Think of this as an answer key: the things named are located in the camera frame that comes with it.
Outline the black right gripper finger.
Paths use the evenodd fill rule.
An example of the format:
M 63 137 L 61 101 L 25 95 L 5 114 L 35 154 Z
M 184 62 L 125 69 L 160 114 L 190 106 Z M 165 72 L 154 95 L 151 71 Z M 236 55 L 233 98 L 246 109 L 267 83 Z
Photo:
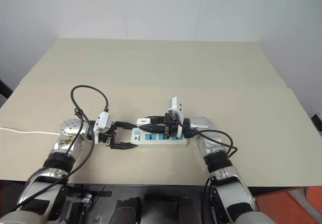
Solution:
M 150 124 L 164 124 L 165 116 L 147 116 L 150 119 Z
M 165 132 L 166 127 L 164 125 L 145 124 L 139 126 L 139 129 L 145 132 Z

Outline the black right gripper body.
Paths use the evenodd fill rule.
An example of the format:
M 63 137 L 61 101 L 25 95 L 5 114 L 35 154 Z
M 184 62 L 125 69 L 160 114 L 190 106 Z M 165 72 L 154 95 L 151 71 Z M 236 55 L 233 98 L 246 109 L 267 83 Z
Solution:
M 164 126 L 165 132 L 164 137 L 181 137 L 182 136 L 182 126 L 179 116 L 172 116 L 170 113 L 165 114 Z

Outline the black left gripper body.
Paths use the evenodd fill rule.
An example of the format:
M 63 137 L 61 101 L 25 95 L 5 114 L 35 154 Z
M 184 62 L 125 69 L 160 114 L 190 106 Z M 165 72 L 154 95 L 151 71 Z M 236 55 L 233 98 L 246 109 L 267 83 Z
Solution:
M 120 127 L 120 122 L 112 122 L 111 128 L 106 132 L 99 133 L 99 144 L 109 146 L 111 149 L 120 149 L 121 145 L 115 143 L 116 130 Z

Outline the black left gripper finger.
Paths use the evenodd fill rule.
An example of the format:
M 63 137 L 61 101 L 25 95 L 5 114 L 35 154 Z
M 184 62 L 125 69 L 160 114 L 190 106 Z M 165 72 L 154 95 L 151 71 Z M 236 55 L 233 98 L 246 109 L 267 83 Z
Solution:
M 130 143 L 130 142 L 120 142 L 120 143 L 112 143 L 110 144 L 111 149 L 115 150 L 127 150 L 131 148 L 138 147 L 138 145 Z
M 123 128 L 125 130 L 132 130 L 133 128 L 137 128 L 135 124 L 128 122 L 116 121 L 116 128 Z

